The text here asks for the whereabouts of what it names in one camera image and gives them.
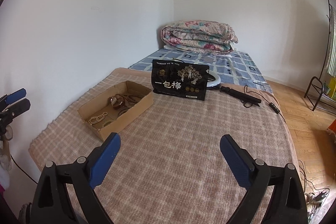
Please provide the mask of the white gloved left hand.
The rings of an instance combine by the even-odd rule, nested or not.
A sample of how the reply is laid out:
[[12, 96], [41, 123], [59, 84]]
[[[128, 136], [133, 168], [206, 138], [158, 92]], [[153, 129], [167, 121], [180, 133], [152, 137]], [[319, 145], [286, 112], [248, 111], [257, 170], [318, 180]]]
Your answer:
[[1, 193], [7, 190], [10, 186], [11, 170], [11, 154], [9, 141], [13, 138], [13, 129], [11, 126], [6, 126], [5, 134], [1, 136], [1, 165], [0, 165], [0, 183]]

